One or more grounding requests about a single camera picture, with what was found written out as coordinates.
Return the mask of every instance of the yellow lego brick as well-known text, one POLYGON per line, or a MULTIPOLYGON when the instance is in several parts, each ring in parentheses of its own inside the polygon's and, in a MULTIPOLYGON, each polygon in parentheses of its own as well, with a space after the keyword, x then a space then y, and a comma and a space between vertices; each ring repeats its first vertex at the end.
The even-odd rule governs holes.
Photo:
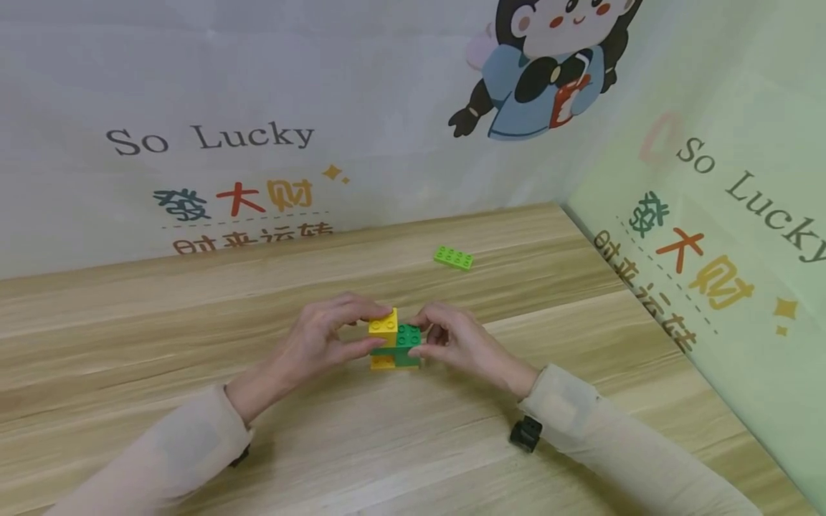
POLYGON ((387 340, 382 348, 394 348, 396 346, 396 334, 398 333, 399 316, 395 307, 390 315, 384 319, 371 320, 368 326, 368 334, 371 337, 380 337, 387 340))
POLYGON ((396 362, 391 356, 370 357, 370 369, 396 369, 396 362))

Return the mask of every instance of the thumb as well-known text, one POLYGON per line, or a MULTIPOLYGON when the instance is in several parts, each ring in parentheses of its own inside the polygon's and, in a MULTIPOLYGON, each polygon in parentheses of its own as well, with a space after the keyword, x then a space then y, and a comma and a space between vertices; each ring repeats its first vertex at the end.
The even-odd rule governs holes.
POLYGON ((385 339, 377 337, 367 337, 350 343, 342 343, 339 347, 338 362, 349 362, 356 358, 366 357, 372 350, 380 348, 385 343, 387 343, 385 339))
POLYGON ((439 362, 453 363, 452 350, 446 346, 438 346, 435 344, 421 344, 411 349, 407 355, 414 358, 433 358, 439 362))

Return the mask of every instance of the sleeve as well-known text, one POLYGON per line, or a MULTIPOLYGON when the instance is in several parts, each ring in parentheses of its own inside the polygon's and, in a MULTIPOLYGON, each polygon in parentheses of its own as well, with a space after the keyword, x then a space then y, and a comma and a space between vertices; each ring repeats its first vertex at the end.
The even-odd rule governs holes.
POLYGON ((581 115, 602 93, 602 85, 605 83, 605 54, 599 45, 594 47, 591 62, 588 64, 586 73, 591 75, 589 83, 577 94, 571 107, 574 116, 581 115))
POLYGON ((596 389, 548 365, 520 408, 542 437, 652 514, 760 514, 743 494, 596 389))
POLYGON ((499 45, 482 66, 482 79, 491 99, 503 102, 513 93, 522 74, 522 52, 509 45, 499 45))
POLYGON ((239 458, 252 433, 214 386, 161 419, 47 516, 165 514, 239 458))

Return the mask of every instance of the wooden table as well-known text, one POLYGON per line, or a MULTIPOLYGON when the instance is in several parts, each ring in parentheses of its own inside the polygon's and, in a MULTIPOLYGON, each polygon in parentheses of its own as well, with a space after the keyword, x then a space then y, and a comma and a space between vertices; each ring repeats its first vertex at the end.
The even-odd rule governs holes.
MULTIPOLYGON (((263 357, 302 305, 343 290, 400 317, 465 306, 767 514, 814 513, 574 224, 541 205, 0 282, 0 514, 41 514, 194 390, 263 357), (433 263, 440 244, 474 254, 472 271, 433 263)), ((637 513, 549 445, 510 445, 518 417, 441 366, 352 362, 259 418, 247 461, 182 512, 637 513)))

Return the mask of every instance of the hand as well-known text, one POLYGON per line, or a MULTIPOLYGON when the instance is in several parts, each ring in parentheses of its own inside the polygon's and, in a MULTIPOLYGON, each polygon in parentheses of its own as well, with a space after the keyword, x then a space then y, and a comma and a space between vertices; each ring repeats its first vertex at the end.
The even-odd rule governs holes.
POLYGON ((269 357, 227 384, 227 398, 249 424, 300 384, 382 346, 385 340, 375 337, 342 342, 338 330, 360 320, 381 319, 392 310, 350 292, 310 303, 269 357))
POLYGON ((479 123, 479 115, 474 115, 470 107, 464 107, 456 111, 448 121, 448 126, 456 127, 453 130, 453 137, 467 136, 476 129, 476 124, 479 123))
POLYGON ((571 93, 571 96, 563 102, 562 106, 559 108, 559 119, 565 120, 573 116, 571 110, 573 109, 573 103, 577 99, 577 95, 579 94, 579 90, 574 90, 571 93))
POLYGON ((444 303, 429 303, 410 324, 430 330, 412 357, 433 358, 489 381, 519 400, 527 398, 539 371, 505 350, 473 317, 444 303))
POLYGON ((556 78, 552 81, 557 88, 562 88, 566 84, 576 82, 582 78, 586 71, 587 62, 591 62, 593 53, 590 50, 580 50, 560 64, 560 69, 555 73, 556 78))

